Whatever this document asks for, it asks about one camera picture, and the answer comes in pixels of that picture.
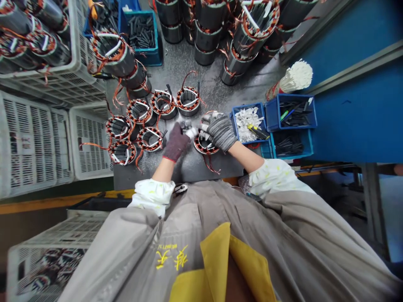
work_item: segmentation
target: hand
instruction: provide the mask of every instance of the hand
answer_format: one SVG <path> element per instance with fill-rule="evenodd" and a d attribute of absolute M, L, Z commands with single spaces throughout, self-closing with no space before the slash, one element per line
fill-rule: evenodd
<path fill-rule="evenodd" d="M 227 152 L 238 140 L 230 118 L 222 112 L 211 112 L 203 115 L 200 136 L 211 141 L 223 152 Z"/>
<path fill-rule="evenodd" d="M 196 134 L 197 130 L 195 128 L 190 128 L 183 134 L 181 125 L 176 122 L 169 134 L 169 140 L 164 151 L 164 158 L 176 163 L 189 144 L 190 139 L 194 138 Z"/>

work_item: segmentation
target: screwdriver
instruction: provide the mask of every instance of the screwdriver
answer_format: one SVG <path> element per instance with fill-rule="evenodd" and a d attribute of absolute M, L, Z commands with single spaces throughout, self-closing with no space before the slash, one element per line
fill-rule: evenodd
<path fill-rule="evenodd" d="M 261 130 L 261 129 L 259 129 L 258 127 L 256 127 L 256 126 L 253 126 L 252 124 L 249 124 L 248 125 L 248 129 L 250 130 L 250 131 L 252 131 L 254 134 L 256 134 L 256 136 L 258 137 L 258 138 L 260 138 L 261 140 L 267 140 L 267 139 L 269 139 L 270 138 L 270 133 L 268 133 L 268 132 L 266 132 L 266 131 L 264 131 L 264 130 Z"/>

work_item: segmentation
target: white cable tie bundle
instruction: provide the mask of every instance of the white cable tie bundle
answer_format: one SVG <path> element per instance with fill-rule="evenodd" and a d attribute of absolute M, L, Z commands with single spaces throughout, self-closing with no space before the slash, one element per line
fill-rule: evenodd
<path fill-rule="evenodd" d="M 279 93 L 292 93 L 296 90 L 308 88 L 312 83 L 312 67 L 302 59 L 295 62 L 285 72 L 285 76 L 266 94 L 268 101 L 275 98 Z"/>
<path fill-rule="evenodd" d="M 242 109 L 241 111 L 235 113 L 236 127 L 238 128 L 239 141 L 241 143 L 246 143 L 250 141 L 255 141 L 257 139 L 256 134 L 248 129 L 248 125 L 252 124 L 254 127 L 260 128 L 260 124 L 264 117 L 259 117 L 257 115 L 258 107 Z"/>

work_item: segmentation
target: gray work glove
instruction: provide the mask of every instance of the gray work glove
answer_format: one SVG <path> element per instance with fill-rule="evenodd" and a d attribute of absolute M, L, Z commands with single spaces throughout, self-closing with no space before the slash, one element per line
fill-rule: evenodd
<path fill-rule="evenodd" d="M 211 112 L 201 118 L 200 136 L 227 152 L 238 140 L 231 119 L 222 112 Z"/>

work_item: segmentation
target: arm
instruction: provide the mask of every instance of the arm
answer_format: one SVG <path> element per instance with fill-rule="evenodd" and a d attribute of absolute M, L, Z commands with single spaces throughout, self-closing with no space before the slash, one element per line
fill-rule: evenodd
<path fill-rule="evenodd" d="M 281 159 L 263 159 L 242 145 L 235 136 L 230 118 L 213 112 L 202 117 L 200 135 L 223 152 L 235 157 L 249 173 L 251 193 L 264 197 L 268 192 L 307 191 L 315 193 L 295 176 L 290 165 Z"/>
<path fill-rule="evenodd" d="M 175 124 L 165 147 L 163 159 L 151 179 L 136 183 L 136 194 L 133 194 L 129 207 L 152 209 L 158 216 L 164 217 L 175 189 L 175 183 L 171 181 L 173 168 L 196 133 L 196 129 L 191 128 L 183 134 L 179 123 Z"/>
<path fill-rule="evenodd" d="M 241 163 L 248 173 L 256 171 L 264 164 L 264 159 L 261 156 L 242 145 L 239 141 L 236 141 L 228 149 L 228 152 Z"/>
<path fill-rule="evenodd" d="M 158 182 L 170 182 L 174 167 L 174 161 L 163 157 L 159 166 L 157 167 L 157 170 L 155 170 L 152 179 Z"/>

